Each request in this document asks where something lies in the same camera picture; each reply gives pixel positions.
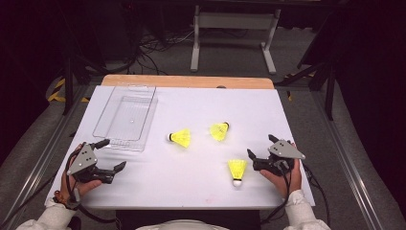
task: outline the white table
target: white table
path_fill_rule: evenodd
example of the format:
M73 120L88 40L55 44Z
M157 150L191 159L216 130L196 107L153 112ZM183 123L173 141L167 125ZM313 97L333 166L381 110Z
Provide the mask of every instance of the white table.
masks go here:
M86 109L67 156L83 141L97 142L92 133L113 86L98 86ZM268 134L293 140L278 92L273 89L157 87L158 104L143 152L97 149L97 166L112 169L126 161L111 185L90 192L82 204L98 209L268 209L282 203L275 187L252 168L247 149L266 158ZM223 142L209 133L214 123L228 122ZM166 136L189 128L187 149ZM58 172L60 178L62 167ZM242 186L233 186L229 159L248 161ZM56 180L49 196L60 188ZM303 177L309 202L314 199Z

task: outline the floor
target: floor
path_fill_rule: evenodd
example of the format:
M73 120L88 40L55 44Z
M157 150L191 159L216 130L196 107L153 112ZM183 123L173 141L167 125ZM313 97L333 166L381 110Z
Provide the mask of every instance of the floor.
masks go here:
M271 46L277 75L267 73L259 48L262 33L252 31L207 31L202 37L199 70L190 72L192 36L179 35L176 45L165 51L153 51L140 58L129 69L130 74L169 74L180 76L224 76L270 78L278 82L287 74L299 72L296 65L305 53L314 33L308 29L286 30L278 28ZM123 65L108 61L108 67ZM16 208L29 194L39 188L60 167L68 150L72 135L79 127L87 103L102 77L94 77L90 85L76 86L77 102L66 116L62 116L64 103L50 102L50 106L33 123L0 169L0 219L10 208ZM59 78L50 85L50 95ZM329 121L323 111L325 88L311 92L302 79L286 87L276 87L283 109L300 151L306 154L305 163L320 182L328 201L332 229L406 229L406 222L388 189L374 170L352 125L349 112L335 88L333 119ZM37 219L50 186L46 186L9 225L13 229L27 219ZM327 222L327 209L319 190L312 187L318 219ZM269 210L261 211L265 218ZM114 218L114 211L92 210L98 217ZM115 229L115 224L101 224L78 213L82 229ZM283 229L287 217L272 220L263 230Z

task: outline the shuttlecock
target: shuttlecock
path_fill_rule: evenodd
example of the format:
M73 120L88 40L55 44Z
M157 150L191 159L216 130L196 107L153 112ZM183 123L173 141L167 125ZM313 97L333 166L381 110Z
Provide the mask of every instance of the shuttlecock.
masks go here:
M227 130L230 127L228 123L214 124L210 127L210 134L217 141L222 141L226 137Z
M229 160L228 165L230 168L231 175L233 176L233 185L238 187L241 185L241 179L244 175L247 162L245 160Z
M191 142L191 132L185 128L180 131L170 133L168 135L168 140L187 148Z

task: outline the metal stand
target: metal stand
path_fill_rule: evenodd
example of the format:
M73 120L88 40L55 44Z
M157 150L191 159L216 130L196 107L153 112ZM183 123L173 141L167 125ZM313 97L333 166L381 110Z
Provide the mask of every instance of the metal stand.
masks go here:
M192 51L191 71L197 72L198 70L200 28L250 29L267 30L268 37L265 42L260 44L260 46L269 74L275 75L277 71L269 52L269 48L278 25L280 13L281 10L276 10L274 14L200 12L199 6L196 6L194 10L193 22L194 44Z

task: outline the clear plastic container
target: clear plastic container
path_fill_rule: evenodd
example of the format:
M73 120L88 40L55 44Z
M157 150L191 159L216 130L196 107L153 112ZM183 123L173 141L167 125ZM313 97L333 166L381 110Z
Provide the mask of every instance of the clear plastic container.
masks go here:
M143 151L158 99L155 86L115 86L93 136L110 139L107 148Z

